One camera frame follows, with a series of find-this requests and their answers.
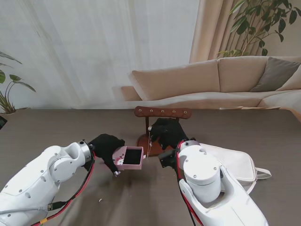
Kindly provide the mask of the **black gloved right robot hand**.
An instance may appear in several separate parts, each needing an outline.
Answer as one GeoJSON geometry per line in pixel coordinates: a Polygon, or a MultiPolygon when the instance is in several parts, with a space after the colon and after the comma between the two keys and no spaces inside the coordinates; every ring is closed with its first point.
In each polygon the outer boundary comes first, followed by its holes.
{"type": "Polygon", "coordinates": [[[181,141],[187,141],[189,138],[177,120],[158,118],[151,126],[150,140],[158,141],[161,149],[166,150],[169,146],[175,149],[181,141]]]}

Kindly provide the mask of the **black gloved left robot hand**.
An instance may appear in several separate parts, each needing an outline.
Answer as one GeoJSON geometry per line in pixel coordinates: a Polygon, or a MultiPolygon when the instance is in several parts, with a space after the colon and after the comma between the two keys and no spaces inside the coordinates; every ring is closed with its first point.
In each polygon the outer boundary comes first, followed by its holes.
{"type": "Polygon", "coordinates": [[[113,135],[100,134],[88,144],[96,157],[101,158],[115,176],[119,175],[119,170],[113,161],[113,154],[118,148],[125,145],[125,141],[113,135]]]}

